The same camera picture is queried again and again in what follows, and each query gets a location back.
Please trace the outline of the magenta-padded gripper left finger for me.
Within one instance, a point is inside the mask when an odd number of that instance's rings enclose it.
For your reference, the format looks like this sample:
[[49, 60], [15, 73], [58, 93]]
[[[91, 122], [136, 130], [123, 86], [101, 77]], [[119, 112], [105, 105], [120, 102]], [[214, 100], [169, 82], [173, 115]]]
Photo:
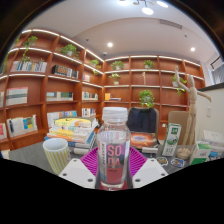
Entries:
[[97, 148], [94, 148], [80, 159], [73, 158], [59, 176], [78, 186], [94, 189], [96, 186], [97, 171]]

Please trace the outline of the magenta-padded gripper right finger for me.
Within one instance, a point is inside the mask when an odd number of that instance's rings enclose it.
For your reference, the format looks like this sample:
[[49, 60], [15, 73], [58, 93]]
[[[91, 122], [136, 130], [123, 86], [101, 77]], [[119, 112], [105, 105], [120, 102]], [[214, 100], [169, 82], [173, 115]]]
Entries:
[[141, 188], [168, 175], [155, 158], [148, 159], [135, 148], [130, 148], [129, 173], [134, 188]]

